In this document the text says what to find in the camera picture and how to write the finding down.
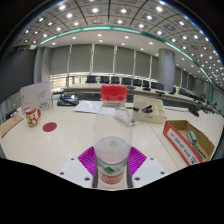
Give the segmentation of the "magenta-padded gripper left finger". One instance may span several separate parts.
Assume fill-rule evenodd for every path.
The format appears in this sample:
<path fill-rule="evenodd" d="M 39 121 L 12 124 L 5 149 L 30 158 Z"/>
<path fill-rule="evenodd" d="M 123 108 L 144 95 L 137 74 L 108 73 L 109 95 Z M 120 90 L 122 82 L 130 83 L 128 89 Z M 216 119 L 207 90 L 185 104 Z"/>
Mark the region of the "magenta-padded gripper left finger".
<path fill-rule="evenodd" d="M 84 188 L 93 186 L 96 168 L 94 148 L 90 147 L 77 158 L 70 158 L 58 172 L 58 176 Z"/>

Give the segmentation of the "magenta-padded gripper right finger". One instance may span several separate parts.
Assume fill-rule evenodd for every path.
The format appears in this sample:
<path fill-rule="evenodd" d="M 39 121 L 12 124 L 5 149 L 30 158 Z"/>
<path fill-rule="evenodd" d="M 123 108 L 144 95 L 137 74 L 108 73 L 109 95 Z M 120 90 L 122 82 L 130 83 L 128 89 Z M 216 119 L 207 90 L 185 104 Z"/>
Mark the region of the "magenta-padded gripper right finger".
<path fill-rule="evenodd" d="M 129 188 L 141 188 L 165 176 L 165 169 L 155 158 L 146 157 L 135 147 L 131 148 L 127 174 Z"/>

